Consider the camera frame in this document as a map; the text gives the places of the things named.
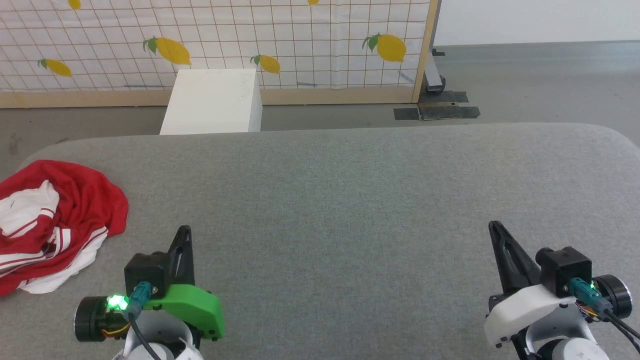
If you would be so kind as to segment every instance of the red and white cloth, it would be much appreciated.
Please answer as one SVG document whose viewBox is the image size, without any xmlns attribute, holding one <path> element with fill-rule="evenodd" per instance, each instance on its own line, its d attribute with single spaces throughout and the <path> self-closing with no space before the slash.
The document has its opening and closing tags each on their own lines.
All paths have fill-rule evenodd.
<svg viewBox="0 0 640 360">
<path fill-rule="evenodd" d="M 121 189 L 82 165 L 38 160 L 0 183 L 0 295 L 54 291 L 125 229 Z"/>
</svg>

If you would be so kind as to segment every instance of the wooden frame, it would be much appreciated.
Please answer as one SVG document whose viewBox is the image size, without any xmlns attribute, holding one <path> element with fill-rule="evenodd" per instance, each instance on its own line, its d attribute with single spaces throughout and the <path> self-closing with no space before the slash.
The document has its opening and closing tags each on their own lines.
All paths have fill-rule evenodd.
<svg viewBox="0 0 640 360">
<path fill-rule="evenodd" d="M 433 46 L 441 0 L 431 0 L 415 84 L 397 88 L 262 89 L 264 105 L 416 103 Z M 101 106 L 166 106 L 169 90 L 107 92 L 3 92 L 0 108 L 82 108 Z"/>
</svg>

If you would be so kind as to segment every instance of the grid pattern backdrop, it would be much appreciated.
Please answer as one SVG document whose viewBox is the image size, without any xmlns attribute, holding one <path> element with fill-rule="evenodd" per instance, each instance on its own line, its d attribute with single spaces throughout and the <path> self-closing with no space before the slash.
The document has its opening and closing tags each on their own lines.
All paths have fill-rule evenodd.
<svg viewBox="0 0 640 360">
<path fill-rule="evenodd" d="M 428 10 L 429 0 L 0 0 L 0 90 L 167 90 L 179 69 L 248 67 L 261 88 L 413 87 Z"/>
</svg>

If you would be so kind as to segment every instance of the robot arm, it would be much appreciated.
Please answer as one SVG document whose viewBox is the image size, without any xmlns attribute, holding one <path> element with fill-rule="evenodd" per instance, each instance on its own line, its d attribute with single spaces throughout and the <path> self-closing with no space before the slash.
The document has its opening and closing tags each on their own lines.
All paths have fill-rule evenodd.
<svg viewBox="0 0 640 360">
<path fill-rule="evenodd" d="M 195 286 L 189 226 L 178 229 L 168 252 L 136 254 L 124 272 L 127 296 L 80 301 L 74 318 L 79 341 L 125 339 L 114 359 L 198 360 L 202 339 L 224 336 L 220 301 Z"/>
<path fill-rule="evenodd" d="M 627 287 L 613 275 L 592 278 L 591 260 L 572 247 L 541 249 L 540 269 L 500 222 L 490 222 L 489 232 L 503 290 L 489 298 L 484 333 L 490 345 L 500 348 L 510 341 L 520 360 L 569 360 L 579 354 L 608 360 L 588 324 L 628 317 Z M 537 341 L 546 343 L 535 348 Z"/>
</svg>

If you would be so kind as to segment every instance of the white stripe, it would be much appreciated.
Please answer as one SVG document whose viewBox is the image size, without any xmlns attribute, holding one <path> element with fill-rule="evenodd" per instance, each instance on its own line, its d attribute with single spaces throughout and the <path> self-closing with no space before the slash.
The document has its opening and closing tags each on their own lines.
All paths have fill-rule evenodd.
<svg viewBox="0 0 640 360">
<path fill-rule="evenodd" d="M 96 230 L 96 231 L 92 232 L 92 233 L 91 233 L 91 235 L 89 235 L 89 240 L 91 240 L 94 236 L 96 236 L 96 235 L 100 234 L 101 232 L 105 231 L 106 229 L 107 229 L 107 227 L 106 227 L 106 226 L 103 226 L 103 227 L 101 227 L 100 229 L 98 229 L 98 230 Z"/>
<path fill-rule="evenodd" d="M 48 218 L 53 218 L 53 213 L 51 211 L 49 211 L 48 209 L 41 209 L 40 210 L 40 215 L 45 215 Z"/>
<path fill-rule="evenodd" d="M 42 251 L 37 252 L 35 254 L 0 254 L 0 266 L 2 266 L 1 264 L 7 262 L 7 261 L 13 261 L 13 260 L 20 260 L 20 259 L 33 259 L 33 258 L 37 258 L 38 256 L 42 256 Z"/>
<path fill-rule="evenodd" d="M 57 226 L 53 228 L 53 231 L 51 232 L 51 236 L 47 240 L 47 243 L 52 243 L 56 239 L 56 229 L 57 228 L 58 228 Z"/>
<path fill-rule="evenodd" d="M 71 245 L 71 229 L 62 229 L 60 243 L 62 244 L 61 252 Z"/>
<path fill-rule="evenodd" d="M 15 270 L 14 268 L 16 268 L 16 267 L 18 267 L 20 265 L 26 265 L 26 264 L 30 264 L 30 263 L 38 263 L 40 261 L 46 260 L 46 258 L 44 256 L 42 256 L 42 253 L 40 253 L 40 254 L 11 254 L 11 255 L 30 256 L 30 258 L 24 258 L 24 259 L 22 259 L 22 261 L 16 261 L 14 263 L 6 264 L 6 265 L 0 265 L 0 270 L 12 269 L 12 270 L 9 271 L 9 272 L 11 272 L 11 271 Z"/>
<path fill-rule="evenodd" d="M 37 221 L 33 222 L 32 224 L 29 224 L 29 226 L 26 226 L 24 229 L 22 229 L 19 232 L 15 233 L 13 236 L 10 236 L 9 239 L 18 238 L 19 236 L 22 236 L 22 235 L 28 233 L 29 230 L 31 230 L 34 227 L 36 227 L 36 225 L 38 225 Z"/>
<path fill-rule="evenodd" d="M 23 266 L 27 266 L 27 265 L 29 265 L 29 264 L 28 263 L 27 264 L 22 264 L 22 265 L 18 265 L 16 267 L 13 267 L 13 268 L 9 268 L 9 269 L 3 270 L 2 272 L 0 272 L 0 277 L 5 276 L 6 274 L 10 274 L 10 273 L 18 270 L 19 268 L 21 268 Z"/>
<path fill-rule="evenodd" d="M 53 240 L 53 243 L 56 244 L 56 250 L 53 252 L 53 255 L 51 257 L 54 257 L 60 253 L 60 248 L 62 247 L 62 245 L 60 245 L 61 241 L 62 241 L 61 231 L 60 231 L 60 228 L 56 226 L 56 238 Z"/>
</svg>

